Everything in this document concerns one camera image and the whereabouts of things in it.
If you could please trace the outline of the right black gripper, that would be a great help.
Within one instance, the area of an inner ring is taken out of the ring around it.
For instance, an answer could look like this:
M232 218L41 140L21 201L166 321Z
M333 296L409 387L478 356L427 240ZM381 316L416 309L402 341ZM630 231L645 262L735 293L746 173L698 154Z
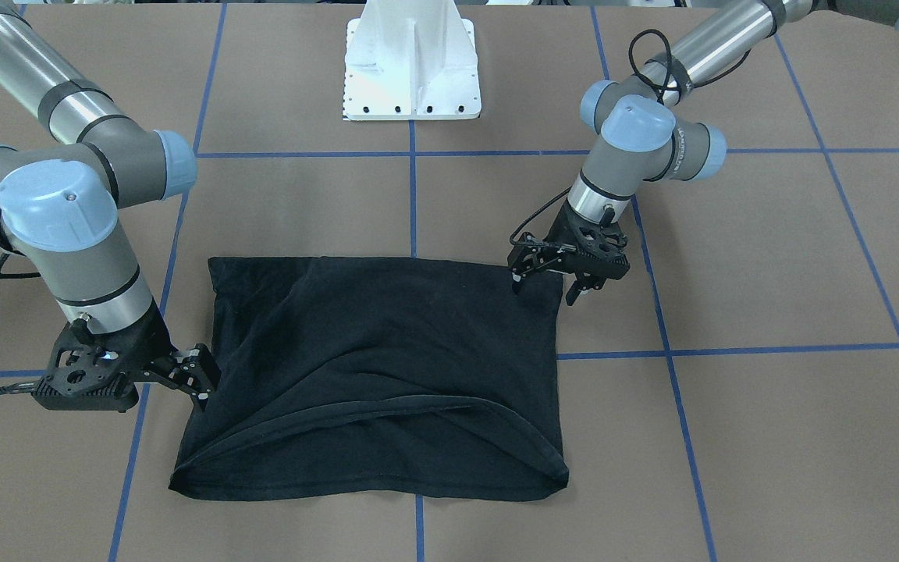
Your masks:
M205 412L222 371L204 343L175 352L156 303L128 327L93 334L86 321L65 325L32 396L54 411L125 412L138 403L138 382L157 382L189 396Z

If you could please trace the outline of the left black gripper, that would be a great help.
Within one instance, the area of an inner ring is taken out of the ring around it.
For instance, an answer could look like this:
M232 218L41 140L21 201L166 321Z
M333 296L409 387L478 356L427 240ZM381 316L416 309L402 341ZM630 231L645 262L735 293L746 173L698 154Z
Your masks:
M520 294L528 277L539 272L571 274L574 280L565 293L567 306L602 288L606 279L621 279L631 269L624 253L627 236L615 219L612 205L603 207L602 221L593 222L565 202L545 238L515 231L510 245L507 267L513 294Z

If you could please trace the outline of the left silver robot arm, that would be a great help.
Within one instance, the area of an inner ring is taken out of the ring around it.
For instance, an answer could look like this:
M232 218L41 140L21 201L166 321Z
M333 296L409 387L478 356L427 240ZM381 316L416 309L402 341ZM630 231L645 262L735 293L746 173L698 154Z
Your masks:
M717 174L727 139L713 125L678 118L673 107L724 78L757 43L788 23L829 10L899 30L899 1L731 1L681 41L661 37L663 50L631 64L621 82L602 80L585 92L581 120L596 132L552 228L543 238L524 227L510 236L514 293L542 272L574 277L565 300L599 290L629 271L620 217L645 183L696 181Z

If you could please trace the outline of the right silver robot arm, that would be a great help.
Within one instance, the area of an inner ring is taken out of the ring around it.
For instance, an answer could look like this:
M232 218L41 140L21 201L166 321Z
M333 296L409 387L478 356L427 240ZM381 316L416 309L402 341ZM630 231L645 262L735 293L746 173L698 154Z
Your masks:
M0 1L0 86L56 146L0 144L0 248L28 258L66 317L39 380L0 386L54 411L134 407L140 382L178 390L203 411L221 372L200 344L181 352L121 227L119 211L184 195L195 152L146 131Z

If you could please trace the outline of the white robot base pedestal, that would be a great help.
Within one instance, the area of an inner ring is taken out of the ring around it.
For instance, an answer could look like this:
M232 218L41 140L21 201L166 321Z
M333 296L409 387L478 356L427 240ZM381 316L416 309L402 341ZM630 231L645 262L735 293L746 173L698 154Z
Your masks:
M481 115L474 24L453 1L368 1L346 25L343 118Z

